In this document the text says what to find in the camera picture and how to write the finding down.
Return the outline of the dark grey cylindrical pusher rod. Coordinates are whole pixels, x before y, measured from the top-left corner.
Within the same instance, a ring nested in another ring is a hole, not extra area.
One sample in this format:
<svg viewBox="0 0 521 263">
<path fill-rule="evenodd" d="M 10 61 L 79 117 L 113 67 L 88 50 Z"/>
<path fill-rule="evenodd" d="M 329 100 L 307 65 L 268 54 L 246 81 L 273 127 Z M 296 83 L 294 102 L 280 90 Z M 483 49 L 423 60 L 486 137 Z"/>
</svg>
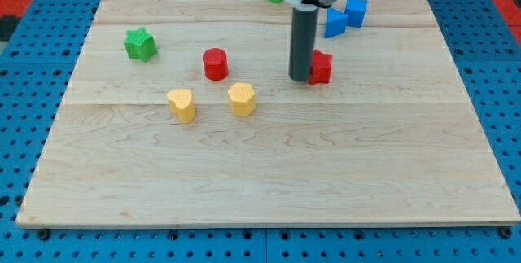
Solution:
<svg viewBox="0 0 521 263">
<path fill-rule="evenodd" d="M 293 9 L 289 54 L 289 77 L 293 81 L 307 81 L 311 75 L 314 42 L 319 10 Z"/>
</svg>

